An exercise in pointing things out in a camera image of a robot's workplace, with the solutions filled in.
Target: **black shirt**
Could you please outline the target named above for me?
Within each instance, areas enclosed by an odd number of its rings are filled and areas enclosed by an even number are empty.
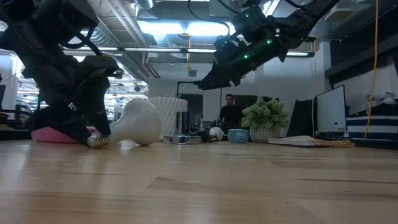
[[[224,118],[228,124],[239,124],[239,119],[243,118],[242,109],[236,105],[226,105],[221,109],[220,118]]]

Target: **pink cushion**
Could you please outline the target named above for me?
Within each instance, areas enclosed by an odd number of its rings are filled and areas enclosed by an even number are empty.
[[[90,133],[96,132],[94,127],[87,127]],[[32,131],[32,139],[40,142],[78,144],[75,140],[50,127]]]

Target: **person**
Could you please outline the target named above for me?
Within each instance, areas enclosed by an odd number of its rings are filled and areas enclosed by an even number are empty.
[[[242,109],[234,104],[235,96],[232,94],[227,94],[225,96],[226,106],[224,106],[220,111],[220,119],[223,121],[225,126],[230,126],[232,128],[240,127],[242,123]]]

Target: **wooden tabletop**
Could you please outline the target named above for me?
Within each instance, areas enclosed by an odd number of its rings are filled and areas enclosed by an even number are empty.
[[[398,223],[398,152],[0,142],[0,223]]]

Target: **potted plant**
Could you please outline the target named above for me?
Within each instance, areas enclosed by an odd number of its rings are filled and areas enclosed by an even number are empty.
[[[273,99],[267,103],[261,96],[257,103],[243,110],[246,116],[242,126],[250,127],[250,138],[254,142],[267,143],[269,138],[279,138],[281,128],[289,125],[289,114],[284,110],[284,104]]]

